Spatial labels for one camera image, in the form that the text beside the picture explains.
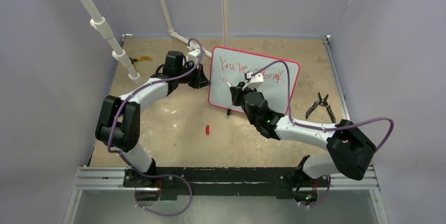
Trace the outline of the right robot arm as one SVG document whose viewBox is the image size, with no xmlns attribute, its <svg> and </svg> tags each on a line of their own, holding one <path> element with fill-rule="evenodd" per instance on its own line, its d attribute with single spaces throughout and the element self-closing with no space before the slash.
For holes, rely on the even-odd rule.
<svg viewBox="0 0 446 224">
<path fill-rule="evenodd" d="M 229 90 L 232 104 L 242 108 L 263 137 L 294 140 L 326 150 L 326 154 L 302 159 L 295 172 L 299 184 L 307 186 L 317 178 L 337 173 L 353 180 L 364 178 L 377 148 L 351 121 L 316 124 L 296 120 L 272 110 L 261 92 L 244 88 L 243 82 Z"/>
</svg>

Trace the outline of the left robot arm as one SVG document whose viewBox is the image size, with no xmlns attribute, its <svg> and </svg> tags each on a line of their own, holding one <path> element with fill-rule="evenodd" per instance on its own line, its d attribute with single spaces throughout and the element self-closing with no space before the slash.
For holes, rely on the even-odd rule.
<svg viewBox="0 0 446 224">
<path fill-rule="evenodd" d="M 139 142 L 141 113 L 169 96 L 180 84 L 194 89 L 209 86 L 201 63 L 205 55 L 201 49 L 192 49 L 187 55 L 168 51 L 165 62 L 142 86 L 121 96 L 109 95 L 103 100 L 95 138 L 107 147 L 109 153 L 117 154 L 145 187 L 152 186 L 160 176 L 154 159 Z"/>
</svg>

